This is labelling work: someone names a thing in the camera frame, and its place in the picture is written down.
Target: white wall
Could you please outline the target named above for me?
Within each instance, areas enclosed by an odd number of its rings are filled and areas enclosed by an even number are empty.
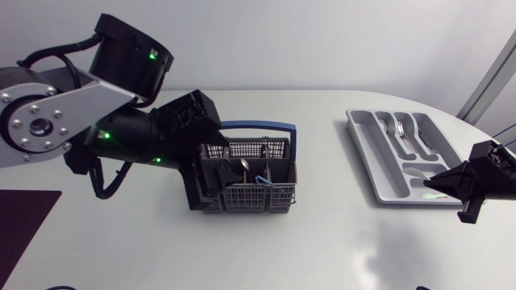
[[[0,67],[87,38],[106,12],[173,53],[164,89],[360,89],[450,114],[516,28],[515,0],[3,0],[0,9]],[[72,59],[88,69],[93,54]]]

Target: cutlery basket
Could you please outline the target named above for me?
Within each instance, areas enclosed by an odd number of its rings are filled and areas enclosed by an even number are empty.
[[[230,154],[224,158],[224,147],[202,144],[203,163],[221,164],[228,160],[235,172],[242,172],[241,159],[250,166],[250,175],[258,176],[268,166],[272,184],[238,183],[226,187],[204,213],[288,213],[295,201],[296,175],[296,126],[280,122],[228,121],[222,129],[267,129],[288,131],[288,138],[228,138]],[[268,147],[268,158],[263,158],[261,148]]]

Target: black cable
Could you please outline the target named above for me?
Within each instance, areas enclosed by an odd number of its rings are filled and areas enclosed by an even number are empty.
[[[47,290],[76,290],[76,289],[73,287],[70,287],[70,286],[55,286],[55,287],[51,287]]]
[[[514,126],[516,126],[516,124],[511,125],[511,126],[508,126],[506,129],[502,130],[500,133],[498,133],[498,134],[494,135],[494,136],[493,136],[493,138],[497,137],[498,135],[500,135],[500,134],[504,133],[505,131],[509,130],[510,128],[512,128],[512,127],[514,127]]]
[[[33,52],[25,60],[18,60],[16,63],[21,67],[31,68],[36,61],[42,60],[45,57],[83,51],[97,45],[101,41],[102,37],[99,34],[94,34],[92,37],[78,43],[60,45],[54,48],[45,48],[37,52]]]
[[[99,158],[96,158],[89,168],[89,178],[91,185],[94,188],[95,196],[100,199],[108,199],[116,193],[127,172],[131,168],[132,162],[124,162],[122,168],[117,171],[117,176],[111,181],[111,184],[104,189],[104,174],[102,173],[102,163]]]
[[[65,55],[57,55],[55,57],[59,58],[60,60],[63,60],[64,64],[66,64],[66,67],[70,71],[70,74],[72,75],[73,87],[75,89],[80,89],[81,81],[79,80],[79,73],[77,72],[77,69],[73,66],[72,61]]]

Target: metal cutlery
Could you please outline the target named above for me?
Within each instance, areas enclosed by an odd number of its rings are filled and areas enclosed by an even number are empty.
[[[403,130],[403,123],[402,121],[396,122],[396,128],[397,128],[397,134],[400,136],[400,138],[403,140],[403,143],[407,146],[409,150],[411,150],[413,153],[416,152],[412,145],[410,144],[410,141],[405,136],[405,131]]]

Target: fork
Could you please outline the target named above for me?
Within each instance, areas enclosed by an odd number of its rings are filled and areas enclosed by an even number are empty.
[[[397,132],[400,135],[400,138],[403,140],[403,142],[405,143],[407,148],[409,148],[409,150],[411,150],[413,153],[415,153],[415,150],[412,147],[412,145],[410,144],[410,141],[405,137],[405,131],[403,130],[402,121],[397,121],[396,125],[397,125]]]
[[[430,146],[429,143],[427,143],[427,141],[425,140],[425,138],[423,137],[423,133],[421,130],[419,130],[419,138],[421,139],[421,141],[423,143],[425,143],[425,146],[428,148],[428,150],[432,153],[432,154],[438,154],[438,152],[432,147]]]

